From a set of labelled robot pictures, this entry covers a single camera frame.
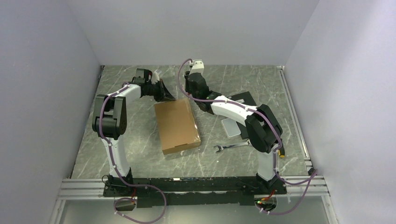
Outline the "brown cardboard express box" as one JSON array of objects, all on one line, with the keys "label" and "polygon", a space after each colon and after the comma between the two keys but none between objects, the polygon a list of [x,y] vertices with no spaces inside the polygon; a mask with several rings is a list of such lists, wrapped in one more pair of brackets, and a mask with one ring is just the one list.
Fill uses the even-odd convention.
[{"label": "brown cardboard express box", "polygon": [[154,105],[164,155],[199,147],[201,137],[187,98]]}]

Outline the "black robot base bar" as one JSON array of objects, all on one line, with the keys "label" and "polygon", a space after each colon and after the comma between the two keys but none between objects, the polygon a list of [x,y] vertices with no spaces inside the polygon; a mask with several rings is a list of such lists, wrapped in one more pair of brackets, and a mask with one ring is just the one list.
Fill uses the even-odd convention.
[{"label": "black robot base bar", "polygon": [[135,196],[138,208],[170,205],[238,204],[254,205],[259,196],[285,195],[285,184],[258,176],[133,178],[125,185],[119,178],[105,181],[103,196]]}]

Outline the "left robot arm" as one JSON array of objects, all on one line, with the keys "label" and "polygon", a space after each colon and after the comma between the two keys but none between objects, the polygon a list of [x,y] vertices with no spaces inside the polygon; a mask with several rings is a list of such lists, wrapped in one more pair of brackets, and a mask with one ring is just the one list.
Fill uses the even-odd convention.
[{"label": "left robot arm", "polygon": [[103,142],[110,171],[108,182],[115,185],[122,196],[134,190],[131,167],[126,158],[123,135],[127,129],[127,106],[144,96],[151,96],[156,102],[174,101],[165,87],[158,70],[137,68],[135,76],[124,82],[119,90],[110,94],[99,94],[94,100],[92,129]]}]

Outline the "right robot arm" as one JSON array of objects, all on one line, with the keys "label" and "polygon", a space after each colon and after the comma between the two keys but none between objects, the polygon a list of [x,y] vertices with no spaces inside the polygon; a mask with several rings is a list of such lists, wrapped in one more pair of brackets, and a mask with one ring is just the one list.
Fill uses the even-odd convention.
[{"label": "right robot arm", "polygon": [[259,107],[238,103],[209,89],[198,72],[186,72],[185,94],[207,113],[230,118],[245,126],[251,145],[258,152],[257,187],[264,194],[276,186],[276,153],[283,147],[282,128],[267,105]]}]

